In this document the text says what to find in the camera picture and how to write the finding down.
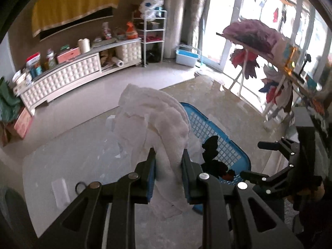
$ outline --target pink cardboard box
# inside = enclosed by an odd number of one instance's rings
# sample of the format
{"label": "pink cardboard box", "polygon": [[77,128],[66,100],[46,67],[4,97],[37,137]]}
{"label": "pink cardboard box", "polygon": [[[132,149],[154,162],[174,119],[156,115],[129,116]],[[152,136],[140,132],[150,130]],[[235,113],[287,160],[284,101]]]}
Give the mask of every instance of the pink cardboard box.
{"label": "pink cardboard box", "polygon": [[22,107],[17,120],[6,124],[5,127],[12,135],[16,135],[21,139],[24,139],[30,128],[32,119],[33,117],[30,115],[28,110],[25,107]]}
{"label": "pink cardboard box", "polygon": [[66,62],[70,59],[75,58],[76,56],[80,55],[81,51],[80,48],[70,49],[66,52],[63,52],[57,56],[58,63],[61,64],[63,62]]}

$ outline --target yellow cloth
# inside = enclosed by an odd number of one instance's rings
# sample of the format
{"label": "yellow cloth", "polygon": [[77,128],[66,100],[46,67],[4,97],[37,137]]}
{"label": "yellow cloth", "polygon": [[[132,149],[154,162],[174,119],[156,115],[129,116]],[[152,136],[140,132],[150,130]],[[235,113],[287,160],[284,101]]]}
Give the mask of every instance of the yellow cloth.
{"label": "yellow cloth", "polygon": [[32,34],[79,20],[107,7],[117,8],[119,0],[39,0],[32,11]]}

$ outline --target cardboard box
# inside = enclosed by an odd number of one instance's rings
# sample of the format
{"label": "cardboard box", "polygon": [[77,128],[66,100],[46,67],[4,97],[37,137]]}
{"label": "cardboard box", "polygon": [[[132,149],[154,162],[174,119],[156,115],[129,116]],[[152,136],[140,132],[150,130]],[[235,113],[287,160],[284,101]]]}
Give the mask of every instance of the cardboard box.
{"label": "cardboard box", "polygon": [[56,59],[58,60],[58,63],[61,64],[63,62],[75,58],[76,56],[79,56],[80,54],[81,54],[80,48],[70,49],[66,52],[59,54]]}
{"label": "cardboard box", "polygon": [[5,128],[12,135],[19,136],[24,139],[32,123],[32,116],[25,107],[20,109],[20,114],[17,120],[5,125]]}

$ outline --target blue plastic tub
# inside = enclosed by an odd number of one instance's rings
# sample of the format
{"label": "blue plastic tub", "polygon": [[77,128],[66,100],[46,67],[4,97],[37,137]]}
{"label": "blue plastic tub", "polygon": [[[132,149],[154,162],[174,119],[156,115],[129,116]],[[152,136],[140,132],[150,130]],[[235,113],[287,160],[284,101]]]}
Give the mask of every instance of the blue plastic tub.
{"label": "blue plastic tub", "polygon": [[[189,116],[192,131],[202,143],[211,136],[217,135],[219,137],[217,148],[219,154],[216,159],[224,162],[228,166],[228,169],[234,170],[236,174],[233,181],[230,182],[219,178],[220,182],[230,185],[241,182],[242,178],[240,177],[240,172],[243,170],[251,170],[251,163],[247,154],[197,108],[188,103],[181,103],[181,105]],[[203,214],[203,205],[194,205],[193,210],[199,214]]]}
{"label": "blue plastic tub", "polygon": [[[179,49],[179,48],[187,48],[187,49],[194,49],[197,51],[196,53],[193,53],[191,51],[186,51],[183,49]],[[177,64],[181,64],[181,65],[186,65],[186,66],[190,66],[190,67],[195,67],[197,60],[200,57],[201,51],[197,48],[194,48],[192,46],[188,46],[188,45],[179,45],[176,49],[176,59],[175,62]]]}

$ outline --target metal shelf rack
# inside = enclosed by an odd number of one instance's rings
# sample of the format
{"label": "metal shelf rack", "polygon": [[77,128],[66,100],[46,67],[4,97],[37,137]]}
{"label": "metal shelf rack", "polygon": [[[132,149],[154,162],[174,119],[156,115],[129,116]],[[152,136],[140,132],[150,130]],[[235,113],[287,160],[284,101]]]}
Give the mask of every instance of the metal shelf rack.
{"label": "metal shelf rack", "polygon": [[[144,18],[134,18],[132,14],[132,20],[144,20],[144,29],[137,29],[137,31],[143,32],[144,36],[142,38],[141,43],[143,44],[143,66],[146,67],[146,46],[147,44],[152,44],[152,43],[162,43],[161,45],[161,57],[160,57],[160,62],[162,63],[163,57],[164,57],[164,46],[165,46],[165,31],[166,31],[166,20],[167,20],[167,11],[166,10],[155,10],[157,12],[162,12],[161,15],[164,17],[155,17],[155,20],[163,20],[163,28],[160,29],[152,29],[148,30],[147,29],[147,22],[150,20],[150,18],[146,18],[145,16],[147,15],[147,11],[144,13]],[[146,41],[146,36],[148,32],[163,32],[163,37],[162,40],[156,40],[156,41]]]}

